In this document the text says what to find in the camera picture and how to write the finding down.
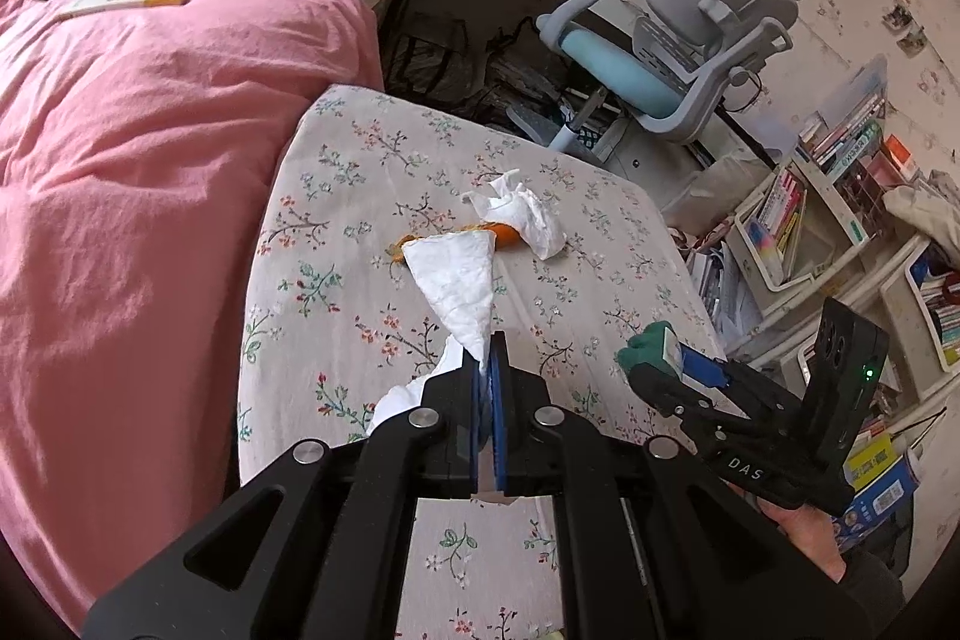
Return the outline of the person's right hand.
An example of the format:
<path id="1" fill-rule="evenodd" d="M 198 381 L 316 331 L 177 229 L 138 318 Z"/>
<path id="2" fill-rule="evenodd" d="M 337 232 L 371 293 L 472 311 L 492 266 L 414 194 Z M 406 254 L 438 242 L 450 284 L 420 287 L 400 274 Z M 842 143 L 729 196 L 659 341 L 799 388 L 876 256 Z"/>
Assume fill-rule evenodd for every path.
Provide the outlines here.
<path id="1" fill-rule="evenodd" d="M 781 509 L 763 498 L 758 501 L 758 507 L 828 578 L 835 583 L 843 580 L 846 562 L 836 544 L 832 519 L 826 513 L 811 505 L 802 505 L 796 510 Z"/>

